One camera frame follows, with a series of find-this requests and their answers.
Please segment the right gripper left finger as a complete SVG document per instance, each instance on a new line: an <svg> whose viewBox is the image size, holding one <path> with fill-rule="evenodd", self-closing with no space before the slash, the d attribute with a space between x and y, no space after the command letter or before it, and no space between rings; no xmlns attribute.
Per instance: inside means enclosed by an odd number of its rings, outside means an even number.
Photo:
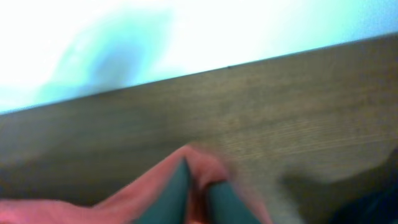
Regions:
<svg viewBox="0 0 398 224"><path fill-rule="evenodd" d="M182 159L165 188L137 219L135 224L184 224L192 177L186 159Z"/></svg>

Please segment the red t-shirt white print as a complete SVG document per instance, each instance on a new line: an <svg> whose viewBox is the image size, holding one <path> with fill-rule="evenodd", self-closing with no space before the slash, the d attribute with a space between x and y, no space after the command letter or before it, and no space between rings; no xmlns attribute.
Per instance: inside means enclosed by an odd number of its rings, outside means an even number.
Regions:
<svg viewBox="0 0 398 224"><path fill-rule="evenodd" d="M208 188L229 182L260 223L271 223L264 204L239 190L228 166L197 147L184 146L106 200L81 207L59 200L1 200L1 223L132 223L156 200L179 162L186 159L192 182L185 223L210 223Z"/></svg>

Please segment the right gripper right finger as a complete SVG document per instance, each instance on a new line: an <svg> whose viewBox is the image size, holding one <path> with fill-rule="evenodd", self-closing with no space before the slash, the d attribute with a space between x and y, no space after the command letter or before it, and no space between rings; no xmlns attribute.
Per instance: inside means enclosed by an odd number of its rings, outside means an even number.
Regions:
<svg viewBox="0 0 398 224"><path fill-rule="evenodd" d="M229 182L211 185L207 201L211 224L260 224Z"/></svg>

